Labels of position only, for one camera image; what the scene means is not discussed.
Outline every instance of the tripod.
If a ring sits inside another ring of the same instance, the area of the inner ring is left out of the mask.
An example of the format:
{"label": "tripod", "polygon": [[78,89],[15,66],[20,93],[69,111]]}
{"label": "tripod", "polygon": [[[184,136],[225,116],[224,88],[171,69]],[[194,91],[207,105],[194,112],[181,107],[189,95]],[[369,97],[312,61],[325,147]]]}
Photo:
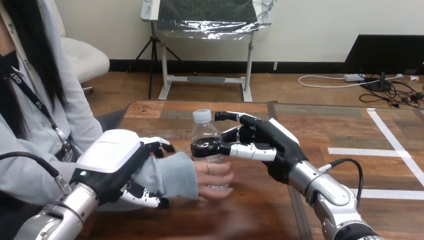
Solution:
{"label": "tripod", "polygon": [[[161,40],[156,36],[155,34],[155,26],[153,25],[153,21],[150,21],[151,26],[151,36],[150,40],[146,43],[146,45],[143,47],[143,50],[138,54],[137,58],[135,59],[135,64],[137,65],[140,56],[144,53],[144,51],[147,49],[147,47],[152,43],[151,45],[151,58],[150,58],[150,80],[148,83],[148,99],[152,98],[152,79],[153,79],[153,66],[154,63],[158,63],[158,51],[156,48],[156,43],[161,43]],[[181,64],[183,63],[183,60],[179,58],[169,47],[166,47],[166,50],[170,52]],[[132,69],[132,66],[129,66],[129,69],[127,70],[127,73],[130,72]]]}

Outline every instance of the light blue shirt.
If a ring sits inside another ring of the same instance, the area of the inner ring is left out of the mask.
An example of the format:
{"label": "light blue shirt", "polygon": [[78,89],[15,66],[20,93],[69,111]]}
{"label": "light blue shirt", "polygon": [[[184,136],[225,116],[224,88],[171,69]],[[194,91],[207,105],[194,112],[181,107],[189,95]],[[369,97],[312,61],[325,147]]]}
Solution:
{"label": "light blue shirt", "polygon": [[[63,107],[57,97],[55,108],[35,72],[32,79],[39,86],[38,97],[44,102],[60,130],[72,136],[73,146],[78,153],[86,151],[102,134],[102,127],[94,118],[81,85],[78,82],[67,52],[62,45],[60,31],[54,21],[52,9],[46,0],[38,0],[44,19],[44,26],[50,40],[54,59],[64,90],[67,104]],[[34,90],[22,58],[18,54],[21,78]],[[27,124],[27,139],[18,139],[0,115],[0,154],[9,152],[28,152],[35,154],[53,165],[69,181],[75,170],[75,163],[60,162],[56,154],[62,143],[52,129],[46,116],[28,99],[16,85],[16,92],[23,117]],[[137,183],[151,192],[165,194],[165,197],[182,196],[197,198],[197,181],[193,163],[185,154],[177,154],[170,159],[150,158],[142,169],[133,175]],[[7,158],[0,161],[0,191],[24,202],[45,205],[55,201],[61,191],[54,179],[35,161],[25,157]]]}

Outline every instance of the black monitor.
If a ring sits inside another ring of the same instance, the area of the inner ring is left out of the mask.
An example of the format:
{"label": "black monitor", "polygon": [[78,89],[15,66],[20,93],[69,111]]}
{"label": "black monitor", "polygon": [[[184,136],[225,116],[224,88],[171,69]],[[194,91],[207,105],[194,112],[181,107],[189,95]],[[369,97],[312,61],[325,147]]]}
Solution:
{"label": "black monitor", "polygon": [[362,87],[387,92],[386,74],[414,74],[424,63],[424,35],[358,35],[344,61],[348,74],[380,75]]}

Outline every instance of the black baseboard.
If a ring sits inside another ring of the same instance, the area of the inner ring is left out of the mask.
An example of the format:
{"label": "black baseboard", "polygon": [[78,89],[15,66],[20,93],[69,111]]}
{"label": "black baseboard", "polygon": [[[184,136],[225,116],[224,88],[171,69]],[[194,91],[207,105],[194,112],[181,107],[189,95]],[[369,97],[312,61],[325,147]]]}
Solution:
{"label": "black baseboard", "polygon": [[[251,72],[272,73],[272,74],[343,74],[345,73],[344,62],[278,62],[274,70],[273,61],[252,62]],[[150,60],[111,59],[109,72],[144,72],[150,71]],[[169,74],[178,73],[223,73],[241,74],[246,72],[247,63],[245,61],[184,61],[168,60],[167,68]],[[161,61],[155,66],[155,72],[162,71]],[[387,74],[398,74],[398,72],[388,72]],[[424,65],[422,65],[416,75],[424,75]]]}

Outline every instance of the robotic arm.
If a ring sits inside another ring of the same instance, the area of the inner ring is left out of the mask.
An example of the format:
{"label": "robotic arm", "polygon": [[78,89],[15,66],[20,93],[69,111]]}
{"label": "robotic arm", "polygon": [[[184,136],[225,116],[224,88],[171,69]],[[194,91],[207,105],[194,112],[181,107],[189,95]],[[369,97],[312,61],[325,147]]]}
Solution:
{"label": "robotic arm", "polygon": [[355,194],[323,174],[331,166],[320,168],[321,172],[309,163],[296,137],[275,119],[263,121],[241,112],[215,113],[215,121],[223,120],[242,125],[222,133],[218,152],[262,161],[274,180],[292,185],[314,209],[326,240],[383,239],[358,213]]}
{"label": "robotic arm", "polygon": [[78,159],[70,184],[61,176],[61,181],[56,181],[63,195],[28,219],[14,239],[74,240],[97,206],[119,198],[144,207],[168,207],[167,199],[130,182],[150,153],[163,157],[161,148],[175,152],[160,137],[139,138],[135,132],[122,129],[106,131]]}

